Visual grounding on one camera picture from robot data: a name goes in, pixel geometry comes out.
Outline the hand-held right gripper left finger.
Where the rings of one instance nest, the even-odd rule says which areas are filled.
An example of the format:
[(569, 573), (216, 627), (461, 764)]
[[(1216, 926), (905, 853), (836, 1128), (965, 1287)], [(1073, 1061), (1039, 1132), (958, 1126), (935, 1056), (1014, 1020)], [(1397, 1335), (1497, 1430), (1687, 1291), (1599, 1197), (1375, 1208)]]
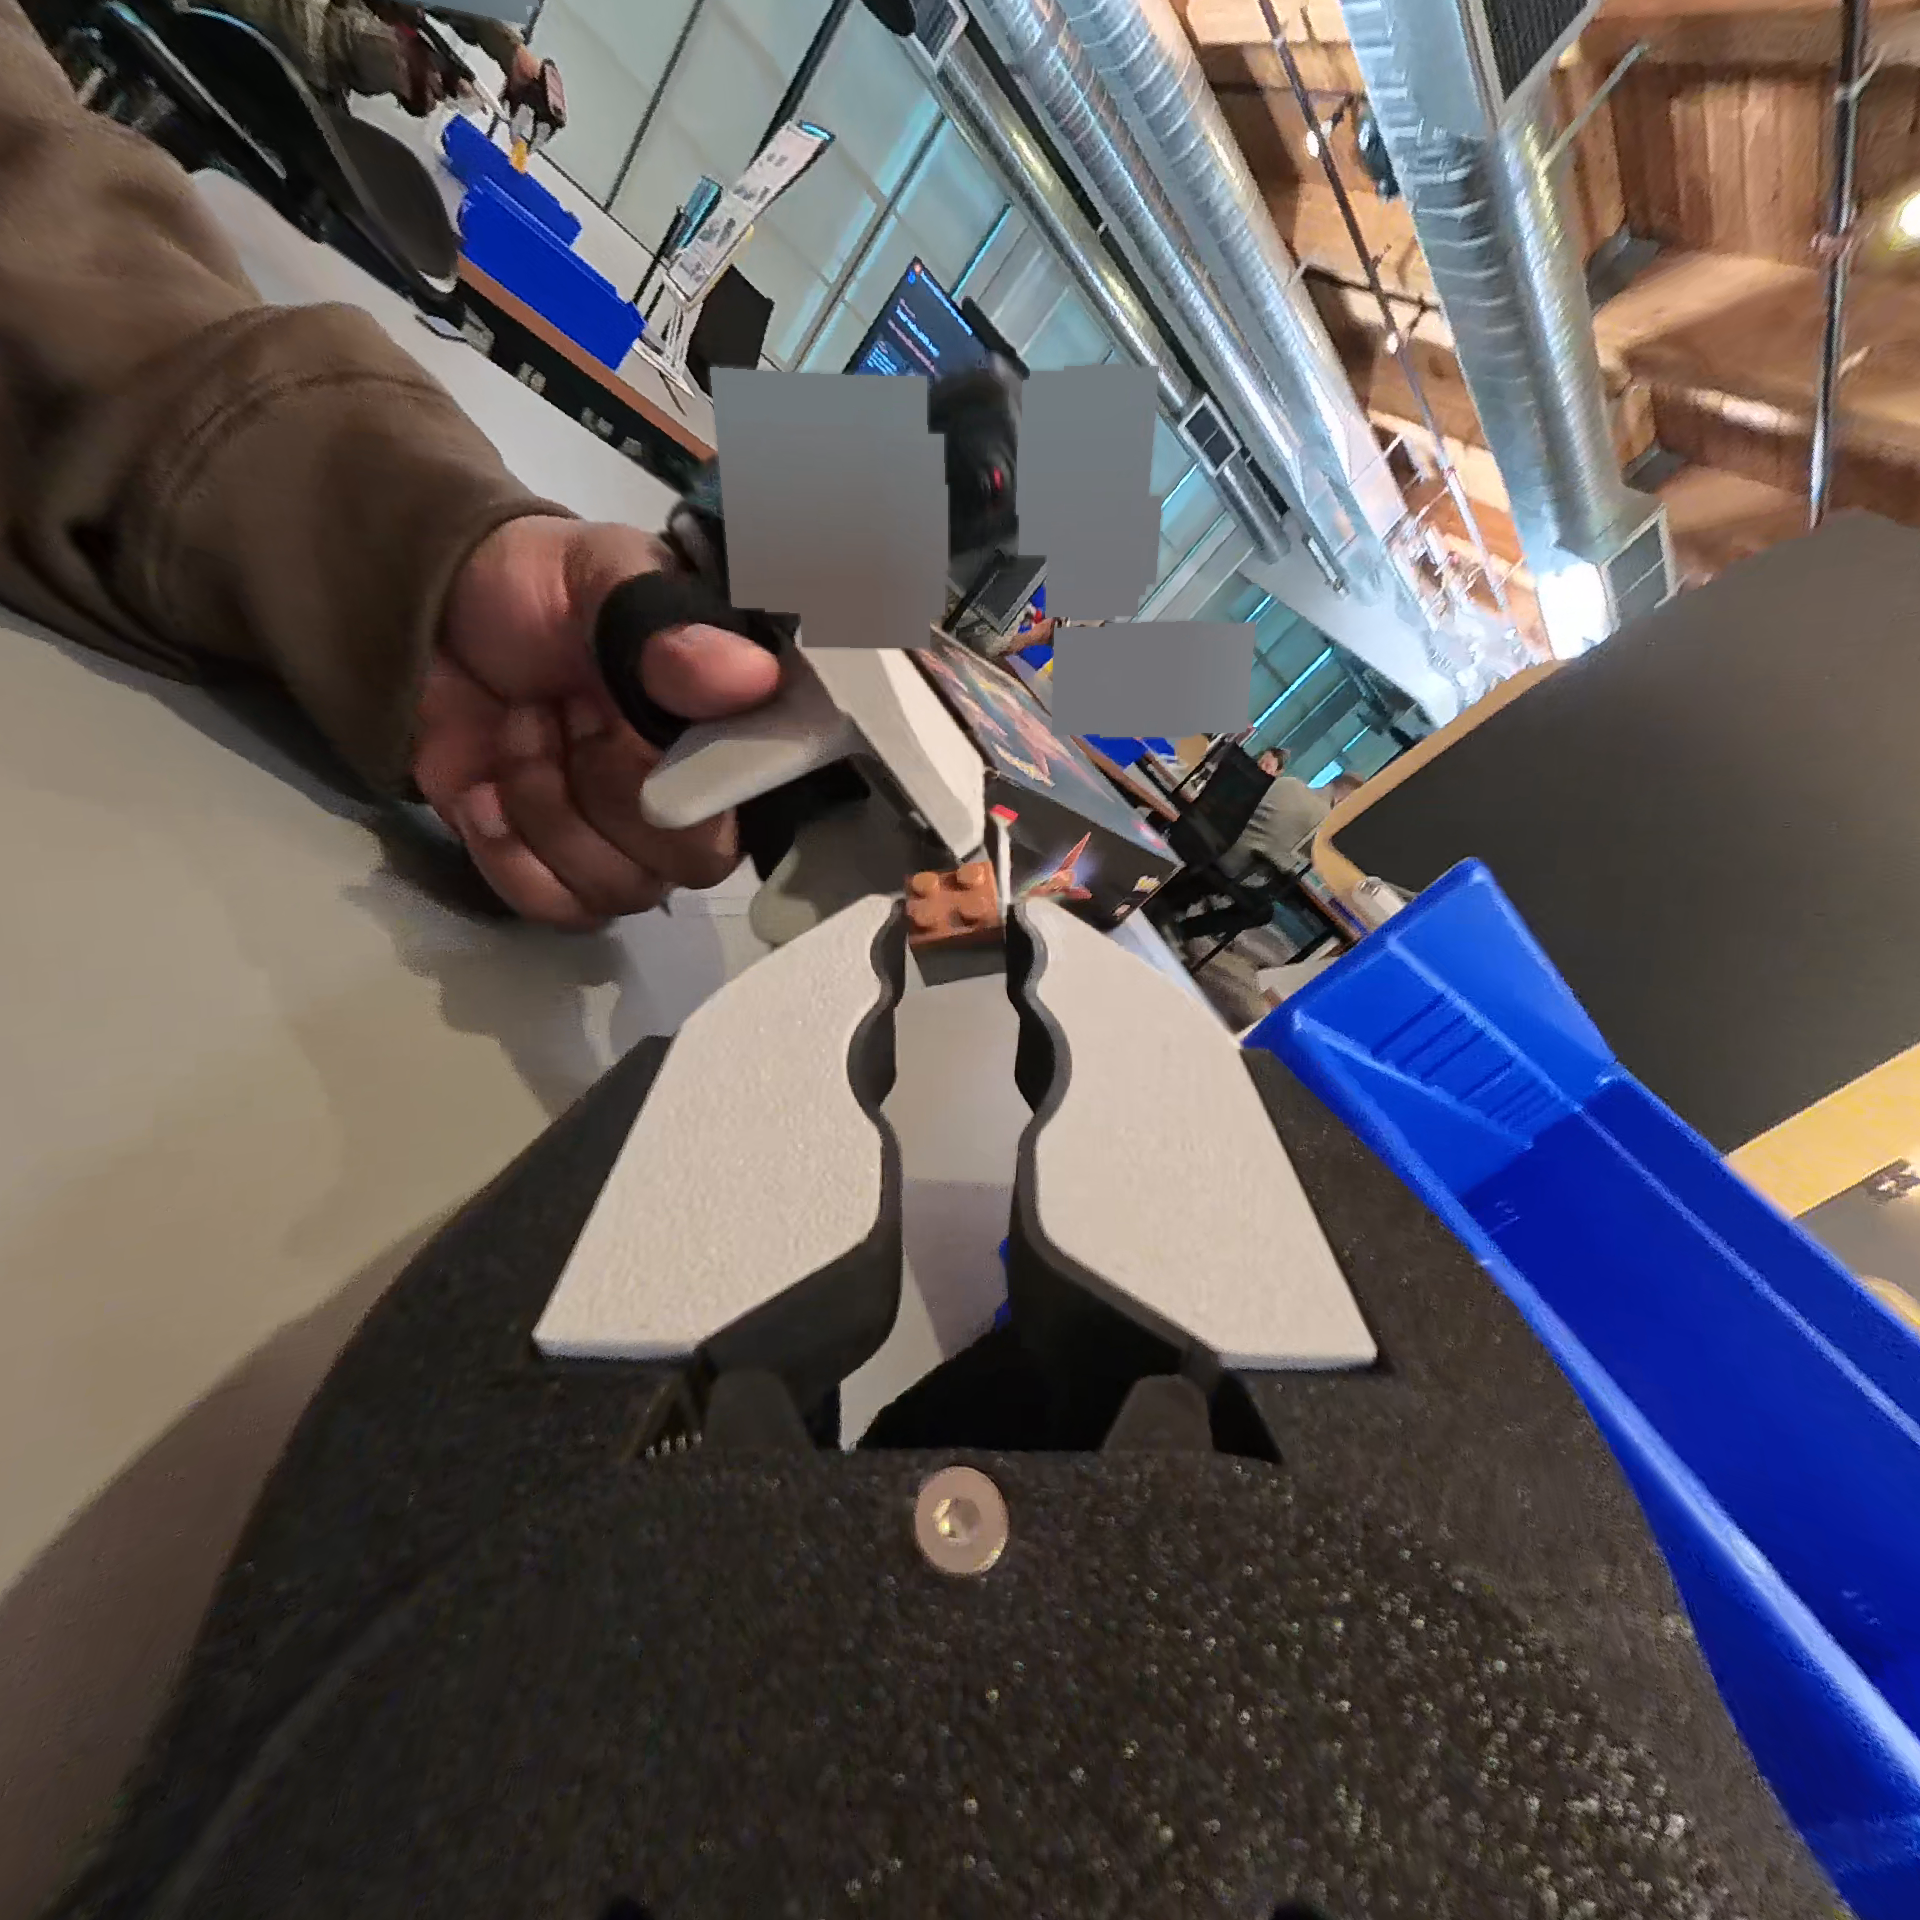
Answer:
[(905, 915), (865, 896), (672, 1037), (536, 1324), (559, 1359), (863, 1361), (902, 1294)]

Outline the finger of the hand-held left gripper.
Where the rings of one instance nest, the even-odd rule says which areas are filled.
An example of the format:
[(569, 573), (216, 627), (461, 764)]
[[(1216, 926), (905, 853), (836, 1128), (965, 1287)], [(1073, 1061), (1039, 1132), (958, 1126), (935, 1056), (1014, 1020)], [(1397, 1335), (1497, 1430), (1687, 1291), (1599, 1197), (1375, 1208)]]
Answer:
[(861, 757), (946, 851), (986, 840), (984, 758), (936, 688), (921, 654), (880, 646), (799, 646), (832, 707), (850, 721)]
[(840, 861), (781, 861), (751, 899), (751, 932), (781, 948), (870, 896), (880, 884)]

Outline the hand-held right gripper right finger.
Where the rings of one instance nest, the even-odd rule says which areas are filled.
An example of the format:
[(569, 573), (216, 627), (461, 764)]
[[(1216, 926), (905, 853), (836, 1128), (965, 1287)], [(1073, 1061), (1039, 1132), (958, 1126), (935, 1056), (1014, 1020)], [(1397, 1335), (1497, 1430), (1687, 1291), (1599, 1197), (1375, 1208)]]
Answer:
[(1349, 1374), (1378, 1344), (1245, 1052), (1178, 968), (1053, 900), (1008, 920), (1029, 1105), (1008, 1245), (1012, 1320), (1142, 1367)]

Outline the small brown toy brick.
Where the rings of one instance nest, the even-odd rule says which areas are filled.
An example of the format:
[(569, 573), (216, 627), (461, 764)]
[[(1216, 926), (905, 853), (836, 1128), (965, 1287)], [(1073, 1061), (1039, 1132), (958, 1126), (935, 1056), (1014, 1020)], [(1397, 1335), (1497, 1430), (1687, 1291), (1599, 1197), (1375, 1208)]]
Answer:
[(1001, 884), (990, 859), (950, 870), (914, 870), (902, 888), (905, 940), (914, 952), (976, 948), (1001, 940)]

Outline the blue plastic bin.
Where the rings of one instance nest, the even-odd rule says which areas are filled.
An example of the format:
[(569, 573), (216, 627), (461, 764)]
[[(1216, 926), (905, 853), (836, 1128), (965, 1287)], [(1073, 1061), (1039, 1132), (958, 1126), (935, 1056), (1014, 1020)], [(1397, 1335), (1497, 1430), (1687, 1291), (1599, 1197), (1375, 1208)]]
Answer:
[(621, 369), (640, 311), (575, 244), (562, 246), (489, 184), (464, 192), (457, 220), (464, 286), (518, 302), (593, 364)]
[(583, 231), (581, 217), (546, 190), (530, 167), (516, 167), (506, 151), (498, 148), (470, 118), (452, 115), (441, 126), (439, 151), (464, 190), (489, 184), (536, 227), (558, 237), (564, 248), (578, 243)]
[(1854, 1916), (1916, 1918), (1916, 1333), (1617, 1062), (1477, 859), (1242, 1044), (1521, 1312), (1789, 1823)]

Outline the person's left forearm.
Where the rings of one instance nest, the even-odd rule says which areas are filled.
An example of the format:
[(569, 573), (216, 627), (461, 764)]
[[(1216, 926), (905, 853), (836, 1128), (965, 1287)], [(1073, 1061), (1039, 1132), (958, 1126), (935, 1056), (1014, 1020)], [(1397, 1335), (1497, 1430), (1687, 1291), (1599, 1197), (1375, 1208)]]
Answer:
[(1, 597), (181, 681), (270, 677), (408, 777), (452, 579), (525, 488), (353, 304), (265, 304), (182, 169), (1, 20)]

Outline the person's left hand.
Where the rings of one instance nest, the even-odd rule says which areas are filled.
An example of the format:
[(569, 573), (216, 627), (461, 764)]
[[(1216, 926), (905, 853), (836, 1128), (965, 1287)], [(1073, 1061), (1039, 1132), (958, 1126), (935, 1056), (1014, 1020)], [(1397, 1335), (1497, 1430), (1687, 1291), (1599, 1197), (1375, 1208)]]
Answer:
[(447, 587), (410, 779), (525, 920), (601, 928), (704, 891), (740, 861), (729, 812), (684, 830), (642, 816), (657, 755), (592, 654), (612, 589), (669, 566), (654, 534), (540, 515), (496, 527)]

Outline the dark printed toy set box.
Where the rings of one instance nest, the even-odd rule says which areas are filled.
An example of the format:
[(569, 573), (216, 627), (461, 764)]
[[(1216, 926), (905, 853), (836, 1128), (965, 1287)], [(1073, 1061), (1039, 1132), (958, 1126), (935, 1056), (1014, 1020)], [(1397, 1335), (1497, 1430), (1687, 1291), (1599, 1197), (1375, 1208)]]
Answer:
[(1164, 833), (1014, 672), (958, 640), (917, 663), (982, 758), (990, 845), (1008, 847), (1012, 896), (1049, 899), (1094, 928), (1130, 918), (1178, 864)]

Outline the black office chair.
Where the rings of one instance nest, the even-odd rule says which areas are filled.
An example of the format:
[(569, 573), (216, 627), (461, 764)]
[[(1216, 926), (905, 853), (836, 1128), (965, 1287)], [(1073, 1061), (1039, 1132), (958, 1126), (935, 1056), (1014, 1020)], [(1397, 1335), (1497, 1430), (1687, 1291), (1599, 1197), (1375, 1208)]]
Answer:
[(266, 160), (262, 195), (306, 236), (447, 318), (461, 240), (421, 158), (306, 84), (292, 60), (240, 16), (190, 7), (174, 51)]
[(1264, 865), (1258, 855), (1238, 853), (1237, 845), (1281, 764), (1281, 751), (1252, 757), (1238, 742), (1222, 748), (1212, 779), (1170, 837), (1182, 865), (1161, 886), (1150, 912), (1170, 948), (1183, 951), (1191, 942), (1214, 940), (1222, 928), (1238, 929), (1240, 909), (1256, 896), (1248, 873), (1258, 877)]

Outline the dark computer monitor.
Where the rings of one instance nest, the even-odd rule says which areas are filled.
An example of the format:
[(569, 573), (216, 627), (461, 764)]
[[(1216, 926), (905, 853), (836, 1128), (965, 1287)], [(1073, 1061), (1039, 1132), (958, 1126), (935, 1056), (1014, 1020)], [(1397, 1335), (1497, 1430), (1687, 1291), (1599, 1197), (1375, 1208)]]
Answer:
[(1029, 368), (984, 311), (954, 302), (921, 255), (912, 255), (874, 319), (857, 341), (845, 374), (949, 377), (1002, 364), (1017, 377)]

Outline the long wooden desk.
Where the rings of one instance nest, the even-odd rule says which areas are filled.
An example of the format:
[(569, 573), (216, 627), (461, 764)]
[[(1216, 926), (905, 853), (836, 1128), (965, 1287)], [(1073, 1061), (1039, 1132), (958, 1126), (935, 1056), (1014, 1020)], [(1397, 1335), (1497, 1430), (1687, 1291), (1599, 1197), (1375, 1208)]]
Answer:
[(465, 259), (460, 262), (460, 293), (490, 336), (490, 359), (512, 374), (540, 373), (540, 393), (589, 430), (608, 421), (614, 448), (633, 440), (654, 461), (665, 456), (665, 448), (695, 464), (712, 456), (710, 399), (661, 369), (650, 355), (633, 347), (616, 368), (602, 364)]

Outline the white instruction sheet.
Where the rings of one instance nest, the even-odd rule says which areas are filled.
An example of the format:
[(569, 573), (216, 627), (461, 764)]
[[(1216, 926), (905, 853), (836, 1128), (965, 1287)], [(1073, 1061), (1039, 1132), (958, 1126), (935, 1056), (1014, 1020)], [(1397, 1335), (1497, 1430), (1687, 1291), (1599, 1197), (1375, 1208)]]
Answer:
[(804, 177), (832, 141), (834, 133), (804, 118), (781, 124), (740, 177), (719, 192), (704, 220), (689, 231), (689, 237), (665, 255), (663, 289), (669, 311), (656, 359), (661, 369), (684, 388), (689, 388), (689, 336), (712, 286), (745, 246), (765, 211), (796, 180)]

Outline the dark grey divider panel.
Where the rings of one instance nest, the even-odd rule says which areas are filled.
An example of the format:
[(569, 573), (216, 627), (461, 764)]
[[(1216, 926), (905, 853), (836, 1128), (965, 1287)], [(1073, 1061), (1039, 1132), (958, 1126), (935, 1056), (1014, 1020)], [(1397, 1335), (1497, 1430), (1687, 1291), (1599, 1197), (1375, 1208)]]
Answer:
[(1333, 812), (1337, 900), (1465, 857), (1782, 1212), (1916, 1164), (1918, 532), (1841, 512), (1504, 683)]

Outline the silver ventilation duct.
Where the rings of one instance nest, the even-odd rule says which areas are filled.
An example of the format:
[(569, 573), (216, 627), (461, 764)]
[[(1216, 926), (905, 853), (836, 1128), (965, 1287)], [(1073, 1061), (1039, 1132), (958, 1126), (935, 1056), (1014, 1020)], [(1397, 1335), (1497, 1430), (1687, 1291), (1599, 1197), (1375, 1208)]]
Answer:
[(1254, 469), (1295, 512), (1314, 568), (1436, 654), (1444, 620), (1389, 543), (1401, 493), (1175, 7), (973, 11), (1153, 284)]
[(1556, 60), (1578, 3), (1345, 3), (1341, 20), (1560, 657), (1670, 592), (1663, 507), (1622, 478)]

